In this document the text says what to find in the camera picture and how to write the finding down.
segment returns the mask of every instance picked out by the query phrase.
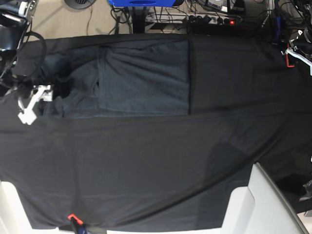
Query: blue container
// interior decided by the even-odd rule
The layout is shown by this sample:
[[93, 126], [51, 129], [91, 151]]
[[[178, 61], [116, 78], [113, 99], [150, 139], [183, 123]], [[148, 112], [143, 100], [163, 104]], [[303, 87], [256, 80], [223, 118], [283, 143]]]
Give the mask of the blue container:
[[115, 7], [131, 6], [173, 6], [176, 0], [109, 0]]

